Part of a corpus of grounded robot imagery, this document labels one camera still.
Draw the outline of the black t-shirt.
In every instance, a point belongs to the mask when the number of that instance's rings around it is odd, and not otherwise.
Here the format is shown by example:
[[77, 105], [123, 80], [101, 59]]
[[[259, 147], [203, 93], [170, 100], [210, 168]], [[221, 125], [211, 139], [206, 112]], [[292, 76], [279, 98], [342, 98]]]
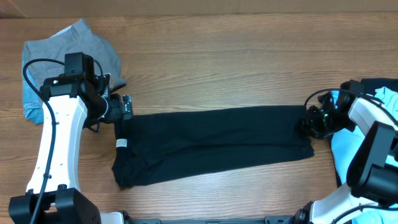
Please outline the black t-shirt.
[[114, 125], [120, 188], [150, 185], [314, 155], [301, 106], [137, 115]]

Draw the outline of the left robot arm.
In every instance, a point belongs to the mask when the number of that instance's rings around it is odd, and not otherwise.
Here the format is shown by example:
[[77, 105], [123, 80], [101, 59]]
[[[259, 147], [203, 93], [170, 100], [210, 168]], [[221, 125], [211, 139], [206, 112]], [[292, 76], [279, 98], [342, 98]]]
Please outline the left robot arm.
[[12, 197], [14, 223], [131, 223], [127, 212], [101, 213], [80, 192], [81, 132], [99, 132], [101, 123], [132, 119], [132, 98], [110, 89], [108, 74], [95, 74], [99, 62], [82, 52], [66, 54], [63, 73], [46, 78], [35, 94], [43, 102], [39, 155], [26, 193]]

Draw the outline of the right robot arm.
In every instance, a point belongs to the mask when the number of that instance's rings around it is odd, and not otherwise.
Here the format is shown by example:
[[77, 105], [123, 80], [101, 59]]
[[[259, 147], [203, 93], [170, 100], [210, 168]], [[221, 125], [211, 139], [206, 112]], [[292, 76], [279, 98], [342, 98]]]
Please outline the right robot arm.
[[381, 99], [350, 80], [334, 89], [318, 90], [320, 107], [305, 106], [305, 132], [325, 139], [337, 131], [359, 128], [364, 135], [351, 160], [346, 182], [327, 197], [309, 202], [287, 223], [346, 223], [370, 211], [397, 211], [397, 120]]

